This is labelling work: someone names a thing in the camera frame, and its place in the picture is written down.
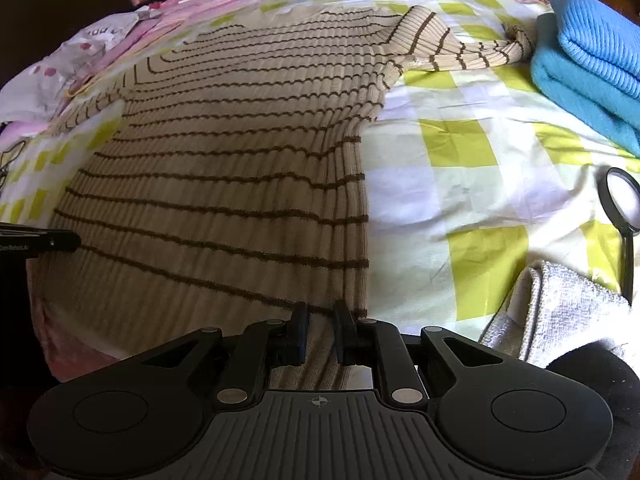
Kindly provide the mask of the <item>teal folded towel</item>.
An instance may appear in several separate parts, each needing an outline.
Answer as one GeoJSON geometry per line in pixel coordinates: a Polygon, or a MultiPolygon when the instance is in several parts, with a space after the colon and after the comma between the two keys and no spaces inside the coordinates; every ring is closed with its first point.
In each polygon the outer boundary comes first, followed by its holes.
{"type": "Polygon", "coordinates": [[[553,13],[537,18],[530,62],[535,86],[597,133],[639,157],[639,100],[580,67],[561,48],[553,13]]]}

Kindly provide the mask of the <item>blue folded knit sweater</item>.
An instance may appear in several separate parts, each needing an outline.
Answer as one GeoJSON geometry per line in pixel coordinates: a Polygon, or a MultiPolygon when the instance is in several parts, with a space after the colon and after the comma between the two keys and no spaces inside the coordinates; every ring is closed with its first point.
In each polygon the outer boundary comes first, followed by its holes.
{"type": "Polygon", "coordinates": [[[639,97],[639,26],[600,0],[551,0],[558,41],[578,65],[639,97]]]}

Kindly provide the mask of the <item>dark wooden headboard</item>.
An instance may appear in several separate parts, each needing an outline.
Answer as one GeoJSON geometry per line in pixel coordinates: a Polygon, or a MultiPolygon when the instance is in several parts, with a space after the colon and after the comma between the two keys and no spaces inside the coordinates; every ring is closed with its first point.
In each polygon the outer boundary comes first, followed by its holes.
{"type": "Polygon", "coordinates": [[[1,0],[2,84],[82,28],[133,8],[130,0],[1,0]]]}

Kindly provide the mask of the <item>white folded towel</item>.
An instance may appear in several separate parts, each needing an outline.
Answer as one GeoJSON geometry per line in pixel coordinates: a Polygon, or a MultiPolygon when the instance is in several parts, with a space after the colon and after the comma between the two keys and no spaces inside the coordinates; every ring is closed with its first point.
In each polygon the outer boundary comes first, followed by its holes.
{"type": "Polygon", "coordinates": [[[598,344],[639,370],[639,313],[629,302],[562,264],[537,260],[522,271],[480,343],[545,367],[598,344]]]}

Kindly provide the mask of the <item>beige brown-striped knit sweater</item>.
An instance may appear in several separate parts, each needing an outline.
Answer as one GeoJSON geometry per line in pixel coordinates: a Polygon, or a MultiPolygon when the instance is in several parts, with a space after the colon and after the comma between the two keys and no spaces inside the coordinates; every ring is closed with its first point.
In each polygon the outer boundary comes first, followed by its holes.
{"type": "Polygon", "coordinates": [[[144,58],[56,124],[66,132],[124,108],[55,207],[53,225],[81,243],[38,261],[36,299],[120,358],[305,307],[306,362],[271,382],[340,386],[332,304],[366,310],[362,130],[407,70],[512,64],[534,45],[520,26],[466,44],[424,6],[301,6],[247,13],[144,58]]]}

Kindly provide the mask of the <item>black magnifying glass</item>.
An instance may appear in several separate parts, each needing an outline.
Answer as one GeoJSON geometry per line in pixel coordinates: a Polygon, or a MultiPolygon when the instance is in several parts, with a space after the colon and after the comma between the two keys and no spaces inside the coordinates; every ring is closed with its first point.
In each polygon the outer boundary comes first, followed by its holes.
{"type": "Polygon", "coordinates": [[[610,167],[598,181],[600,204],[622,240],[620,292],[632,304],[634,238],[639,235],[639,183],[627,171],[610,167]]]}

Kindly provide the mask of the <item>grey pink-dotted pillow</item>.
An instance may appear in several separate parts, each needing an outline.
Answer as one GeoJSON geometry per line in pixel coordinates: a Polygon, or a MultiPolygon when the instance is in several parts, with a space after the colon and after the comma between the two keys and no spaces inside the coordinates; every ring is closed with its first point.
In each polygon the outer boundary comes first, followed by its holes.
{"type": "Polygon", "coordinates": [[[109,15],[22,70],[1,89],[1,121],[48,122],[74,80],[120,44],[138,21],[137,12],[109,15]]]}

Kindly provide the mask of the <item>green checkered bed sheet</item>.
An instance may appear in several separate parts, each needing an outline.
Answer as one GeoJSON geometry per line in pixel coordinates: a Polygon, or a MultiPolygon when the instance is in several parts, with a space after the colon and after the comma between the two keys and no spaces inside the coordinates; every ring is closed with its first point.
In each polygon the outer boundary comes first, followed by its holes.
{"type": "MultiPolygon", "coordinates": [[[[260,12],[304,6],[434,11],[466,44],[512,26],[535,33],[540,3],[515,0],[276,0],[203,13],[121,58],[51,127],[9,154],[4,221],[54,226],[81,165],[114,136],[122,104],[57,132],[72,110],[111,89],[128,68],[203,32],[260,12]]],[[[476,337],[526,264],[548,259],[607,288],[620,282],[620,239],[602,211],[597,173],[639,162],[541,94],[526,63],[430,72],[414,68],[387,91],[359,145],[367,193],[366,310],[405,332],[426,324],[476,337]]]]}

